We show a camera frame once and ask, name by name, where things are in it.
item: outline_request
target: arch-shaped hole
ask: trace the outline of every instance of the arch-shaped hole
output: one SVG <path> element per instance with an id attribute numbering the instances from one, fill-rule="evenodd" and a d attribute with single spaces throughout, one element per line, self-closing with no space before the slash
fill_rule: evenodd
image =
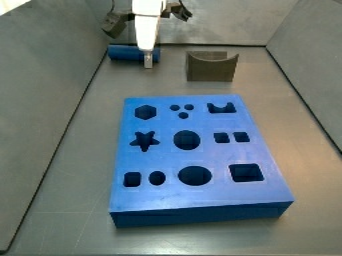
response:
<path id="1" fill-rule="evenodd" d="M 153 172 L 153 173 L 150 174 L 149 180 L 150 180 L 150 183 L 151 183 L 153 185 L 161 186 L 161 185 L 166 182 L 166 175 L 165 175 L 163 172 L 159 172 L 159 171 Z"/>
<path id="2" fill-rule="evenodd" d="M 201 138 L 195 132 L 183 130 L 175 134 L 174 143 L 178 148 L 193 150 L 199 146 Z"/>
<path id="3" fill-rule="evenodd" d="M 202 166 L 189 166 L 178 173 L 179 180 L 190 186 L 202 186 L 211 180 L 211 172 Z"/>
<path id="4" fill-rule="evenodd" d="M 207 108 L 211 114 L 237 113 L 235 106 L 231 102 L 229 102 L 225 107 L 217 107 L 213 103 L 209 103 Z"/>

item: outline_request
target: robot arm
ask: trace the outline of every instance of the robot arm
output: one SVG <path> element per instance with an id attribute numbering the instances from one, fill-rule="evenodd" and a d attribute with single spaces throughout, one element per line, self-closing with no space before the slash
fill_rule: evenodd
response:
<path id="1" fill-rule="evenodd" d="M 167 0 L 134 0 L 135 33 L 139 49 L 145 52 L 145 67 L 153 68 L 153 51 L 159 30 L 161 16 Z"/>
<path id="2" fill-rule="evenodd" d="M 119 37 L 126 29 L 126 22 L 135 20 L 135 33 L 138 48 L 145 52 L 145 67 L 153 68 L 153 51 L 161 18 L 170 18 L 171 13 L 183 21 L 193 17 L 193 13 L 185 7 L 182 0 L 179 3 L 169 3 L 169 0 L 133 0 L 133 9 L 115 12 L 115 0 L 113 8 L 107 13 L 102 29 L 114 39 Z"/>

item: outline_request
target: dark gray arch block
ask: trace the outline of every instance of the dark gray arch block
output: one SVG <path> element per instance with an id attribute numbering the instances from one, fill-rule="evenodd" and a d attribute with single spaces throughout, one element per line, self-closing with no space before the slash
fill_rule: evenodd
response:
<path id="1" fill-rule="evenodd" d="M 227 52 L 187 52 L 187 81 L 231 82 L 235 74 L 239 54 L 227 58 Z"/>
<path id="2" fill-rule="evenodd" d="M 107 42 L 83 0 L 0 17 L 0 254 L 7 251 Z"/>
<path id="3" fill-rule="evenodd" d="M 288 78 L 342 150 L 342 2 L 301 0 L 268 44 Z"/>

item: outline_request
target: blue foam block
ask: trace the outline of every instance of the blue foam block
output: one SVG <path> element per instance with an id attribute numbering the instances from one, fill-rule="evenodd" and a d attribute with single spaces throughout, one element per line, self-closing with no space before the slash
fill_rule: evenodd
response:
<path id="1" fill-rule="evenodd" d="M 153 51 L 154 62 L 161 61 L 161 48 L 155 47 Z M 109 45 L 109 57 L 113 60 L 138 60 L 145 61 L 145 52 L 137 46 Z"/>
<path id="2" fill-rule="evenodd" d="M 293 202 L 238 95 L 126 99 L 117 227 L 280 217 Z"/>

